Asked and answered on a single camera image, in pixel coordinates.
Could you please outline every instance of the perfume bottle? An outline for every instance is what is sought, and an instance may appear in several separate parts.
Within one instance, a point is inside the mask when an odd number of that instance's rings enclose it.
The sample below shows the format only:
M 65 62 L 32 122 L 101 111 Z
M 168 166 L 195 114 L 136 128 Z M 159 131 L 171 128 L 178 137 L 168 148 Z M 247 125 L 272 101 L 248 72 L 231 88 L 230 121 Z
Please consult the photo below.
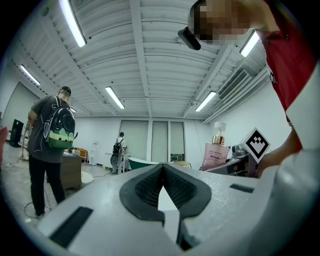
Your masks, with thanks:
M 214 124 L 214 130 L 217 132 L 212 138 L 212 143 L 205 144 L 204 158 L 202 162 L 201 170 L 222 165 L 226 162 L 229 147 L 225 146 L 225 138 L 221 135 L 221 132 L 226 130 L 226 123 L 216 122 Z

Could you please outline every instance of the backpack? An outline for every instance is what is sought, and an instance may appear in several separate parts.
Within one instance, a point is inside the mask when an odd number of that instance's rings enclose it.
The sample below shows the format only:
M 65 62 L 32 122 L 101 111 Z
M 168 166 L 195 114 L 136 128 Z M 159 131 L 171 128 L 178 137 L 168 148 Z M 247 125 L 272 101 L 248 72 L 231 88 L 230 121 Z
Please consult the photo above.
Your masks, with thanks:
M 122 151 L 122 146 L 121 146 L 121 142 L 124 139 L 122 139 L 120 142 L 118 142 L 118 139 L 116 139 L 116 143 L 113 145 L 113 154 L 119 154 Z
M 61 99 L 54 97 L 56 105 L 52 106 L 52 114 L 44 123 L 43 138 L 51 148 L 70 149 L 74 142 L 75 117 L 69 106 L 62 106 Z

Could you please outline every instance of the red shirt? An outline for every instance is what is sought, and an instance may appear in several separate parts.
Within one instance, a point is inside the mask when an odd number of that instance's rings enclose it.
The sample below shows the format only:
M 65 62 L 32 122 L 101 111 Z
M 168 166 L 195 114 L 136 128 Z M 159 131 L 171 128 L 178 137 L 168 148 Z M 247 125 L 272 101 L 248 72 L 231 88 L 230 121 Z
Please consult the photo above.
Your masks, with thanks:
M 309 80 L 317 59 L 300 31 L 276 9 L 270 10 L 280 31 L 256 32 L 265 49 L 273 88 L 286 111 Z

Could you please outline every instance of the black pants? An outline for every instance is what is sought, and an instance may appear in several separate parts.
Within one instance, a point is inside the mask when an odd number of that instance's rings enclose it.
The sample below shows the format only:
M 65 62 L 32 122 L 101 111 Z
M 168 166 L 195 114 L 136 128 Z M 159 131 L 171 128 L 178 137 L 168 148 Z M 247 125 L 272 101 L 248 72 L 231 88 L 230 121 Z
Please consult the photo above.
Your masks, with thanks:
M 38 216 L 45 213 L 45 172 L 56 202 L 59 204 L 65 199 L 65 191 L 60 179 L 60 167 L 61 163 L 44 162 L 29 155 L 31 197 L 35 214 Z

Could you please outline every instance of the ceiling light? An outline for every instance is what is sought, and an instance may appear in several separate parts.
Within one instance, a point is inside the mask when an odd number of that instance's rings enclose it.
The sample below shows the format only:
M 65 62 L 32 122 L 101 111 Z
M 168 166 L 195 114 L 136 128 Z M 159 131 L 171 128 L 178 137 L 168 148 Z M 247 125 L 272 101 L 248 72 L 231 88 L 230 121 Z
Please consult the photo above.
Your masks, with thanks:
M 69 25 L 69 28 L 74 36 L 74 39 L 76 40 L 77 44 L 79 47 L 84 46 L 87 41 L 84 37 L 84 35 L 82 34 L 79 25 L 75 19 L 75 14 L 71 8 L 70 2 L 69 0 L 59 0 L 64 18 L 66 20 L 66 22 Z
M 244 46 L 240 50 L 240 54 L 242 54 L 244 57 L 247 57 L 248 54 L 251 52 L 253 47 L 255 47 L 256 43 L 259 40 L 258 34 L 253 31 L 248 38 L 248 40 L 245 42 Z
M 37 79 L 35 79 L 35 77 L 34 77 L 32 74 L 30 74 L 30 72 L 24 67 L 24 65 L 21 65 L 20 68 L 21 68 L 21 69 L 23 70 L 23 72 L 26 73 L 27 76 L 30 77 L 38 86 L 40 85 L 40 82 L 39 82 Z
M 214 91 L 210 91 L 209 95 L 204 99 L 204 101 L 202 101 L 202 103 L 196 108 L 195 112 L 199 112 L 200 110 L 202 110 L 205 105 L 208 104 L 208 102 L 216 95 L 216 93 Z
M 122 105 L 122 103 L 120 102 L 119 98 L 117 97 L 117 95 L 115 94 L 114 90 L 112 90 L 112 88 L 106 87 L 105 88 L 106 91 L 108 92 L 108 94 L 110 94 L 110 96 L 112 97 L 112 99 L 115 101 L 115 103 L 119 106 L 120 109 L 124 110 L 125 106 Z

